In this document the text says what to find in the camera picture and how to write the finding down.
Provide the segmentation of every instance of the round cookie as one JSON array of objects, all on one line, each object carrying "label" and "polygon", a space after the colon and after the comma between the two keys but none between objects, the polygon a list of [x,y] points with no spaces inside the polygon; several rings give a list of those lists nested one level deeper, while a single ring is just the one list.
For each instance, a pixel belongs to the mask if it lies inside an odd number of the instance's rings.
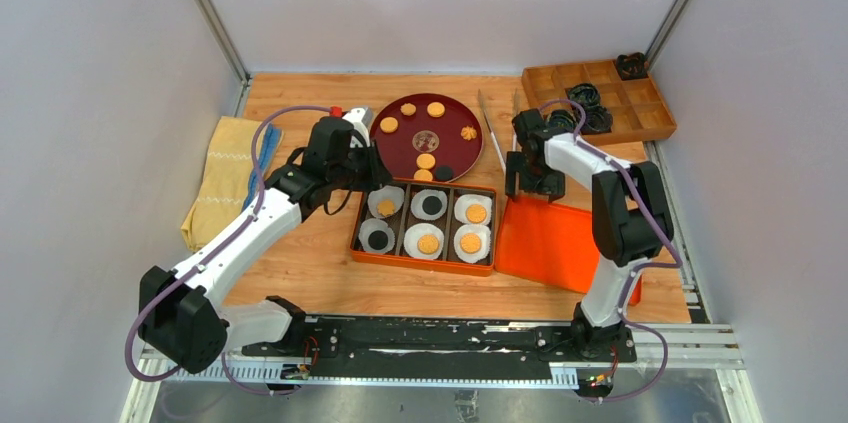
[{"label": "round cookie", "polygon": [[474,224],[479,224],[486,221],[486,208],[483,205],[474,204],[465,210],[465,217],[468,221]]},{"label": "round cookie", "polygon": [[391,216],[395,212],[395,202],[392,200],[383,200],[377,203],[377,213],[380,216]]},{"label": "round cookie", "polygon": [[444,205],[442,205],[442,200],[437,196],[428,196],[424,198],[422,202],[421,209],[424,210],[424,213],[428,215],[438,215],[440,211],[442,211]]},{"label": "round cookie", "polygon": [[469,233],[460,238],[459,247],[466,253],[477,253],[483,247],[483,241],[474,233]]},{"label": "round cookie", "polygon": [[415,175],[413,176],[413,178],[415,178],[416,180],[421,180],[421,181],[433,181],[433,174],[430,173],[430,170],[418,170],[418,171],[415,172]]},{"label": "round cookie", "polygon": [[398,122],[396,118],[389,116],[380,120],[380,129],[383,130],[383,133],[394,133],[397,131],[397,127]]},{"label": "round cookie", "polygon": [[368,236],[368,245],[376,251],[385,250],[389,246],[389,235],[385,231],[374,231]]},{"label": "round cookie", "polygon": [[415,114],[416,107],[412,103],[404,103],[400,106],[400,112],[403,116],[412,116]]},{"label": "round cookie", "polygon": [[415,163],[418,165],[418,168],[421,168],[422,170],[432,170],[433,167],[436,166],[436,157],[430,153],[421,153],[418,155],[418,158],[415,159]]},{"label": "round cookie", "polygon": [[439,103],[438,101],[434,101],[427,105],[427,114],[432,116],[433,118],[439,118],[444,116],[445,114],[445,105]]},{"label": "round cookie", "polygon": [[436,177],[436,181],[450,181],[453,179],[453,170],[450,166],[442,165],[436,168],[433,176]]},{"label": "round cookie", "polygon": [[418,251],[425,255],[432,255],[439,251],[439,239],[434,235],[424,235],[418,239]]}]

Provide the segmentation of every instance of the orange cookie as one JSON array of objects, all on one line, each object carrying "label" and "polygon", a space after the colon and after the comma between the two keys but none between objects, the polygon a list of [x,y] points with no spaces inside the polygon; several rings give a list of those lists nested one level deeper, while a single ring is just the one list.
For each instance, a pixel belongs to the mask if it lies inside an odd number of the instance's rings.
[{"label": "orange cookie", "polygon": [[412,116],[415,114],[415,105],[412,103],[404,103],[400,105],[400,112],[403,116]]},{"label": "orange cookie", "polygon": [[424,235],[418,239],[418,251],[425,255],[432,255],[439,251],[439,239],[434,235]]},{"label": "orange cookie", "polygon": [[430,103],[427,105],[427,114],[432,116],[433,118],[438,118],[445,114],[445,105],[439,103],[438,101]]},{"label": "orange cookie", "polygon": [[474,233],[469,233],[459,239],[459,247],[466,253],[477,253],[483,248],[483,240]]},{"label": "orange cookie", "polygon": [[415,163],[418,164],[418,168],[421,168],[422,170],[432,170],[433,167],[436,166],[436,157],[430,153],[421,153],[418,155],[418,158],[415,159]]},{"label": "orange cookie", "polygon": [[462,129],[462,132],[460,132],[460,135],[462,136],[462,138],[464,140],[471,141],[474,138],[477,138],[477,130],[474,129],[473,126],[466,126],[465,128]]},{"label": "orange cookie", "polygon": [[377,213],[380,216],[391,216],[395,214],[395,202],[392,200],[383,200],[377,203]]},{"label": "orange cookie", "polygon": [[413,178],[415,178],[416,180],[421,180],[421,181],[433,181],[433,174],[430,173],[430,170],[418,170],[418,171],[415,172],[415,175],[413,176]]},{"label": "orange cookie", "polygon": [[380,121],[380,129],[383,130],[383,133],[394,133],[395,131],[397,131],[397,127],[397,119],[392,118],[391,116],[383,118]]},{"label": "orange cookie", "polygon": [[479,224],[486,221],[486,208],[483,205],[474,204],[465,210],[465,217],[471,223]]}]

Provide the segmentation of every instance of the wooden compartment box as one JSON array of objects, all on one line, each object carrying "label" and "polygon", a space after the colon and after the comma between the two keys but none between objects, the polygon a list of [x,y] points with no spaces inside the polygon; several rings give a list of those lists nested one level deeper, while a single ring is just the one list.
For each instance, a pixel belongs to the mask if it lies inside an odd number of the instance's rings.
[{"label": "wooden compartment box", "polygon": [[[495,220],[497,215],[497,193],[491,188],[474,186],[454,185],[449,183],[423,182],[414,180],[398,179],[390,183],[404,190],[403,208],[384,221],[395,234],[395,246],[388,253],[379,255],[368,253],[363,250],[359,242],[359,227],[365,220],[372,218],[368,211],[367,196],[362,195],[357,211],[356,225],[350,239],[350,252],[354,261],[361,263],[375,263],[380,265],[402,266],[420,270],[444,271],[448,273],[459,273],[463,275],[488,276],[494,270],[495,261]],[[423,221],[416,218],[409,209],[412,197],[421,190],[441,190],[447,194],[448,208],[444,215],[435,221]],[[490,251],[488,256],[477,263],[466,263],[459,259],[453,246],[453,237],[462,223],[454,216],[454,205],[456,200],[467,194],[485,196],[492,199],[492,215],[487,225],[491,231]],[[417,223],[430,223],[444,232],[444,244],[442,254],[435,260],[425,260],[409,256],[403,248],[403,237],[406,229]]]},{"label": "wooden compartment box", "polygon": [[[662,140],[671,136],[677,123],[668,111],[653,78],[622,81],[614,60],[567,63],[525,68],[521,76],[530,108],[565,98],[566,91],[580,83],[591,83],[601,94],[601,104],[613,116],[612,131],[584,135],[593,145]],[[548,111],[562,108],[551,106]]]}]

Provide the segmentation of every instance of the yellow towel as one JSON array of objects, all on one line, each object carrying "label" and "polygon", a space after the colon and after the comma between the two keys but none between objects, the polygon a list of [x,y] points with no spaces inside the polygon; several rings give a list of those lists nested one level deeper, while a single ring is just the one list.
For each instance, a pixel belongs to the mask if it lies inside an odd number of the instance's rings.
[{"label": "yellow towel", "polygon": [[200,191],[180,228],[191,251],[203,248],[241,213],[253,169],[250,143],[259,123],[228,116],[218,121],[206,153]]}]

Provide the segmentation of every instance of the white wall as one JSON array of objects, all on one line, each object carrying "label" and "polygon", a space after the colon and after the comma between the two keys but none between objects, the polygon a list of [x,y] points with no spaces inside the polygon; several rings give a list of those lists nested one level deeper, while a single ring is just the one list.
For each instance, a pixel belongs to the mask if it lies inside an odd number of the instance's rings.
[{"label": "white wall", "polygon": [[491,71],[645,51],[673,0],[214,0],[252,71]]},{"label": "white wall", "polygon": [[193,0],[0,0],[0,420],[116,421],[237,85]]},{"label": "white wall", "polygon": [[655,75],[708,301],[767,422],[844,421],[848,0],[692,0]]}]

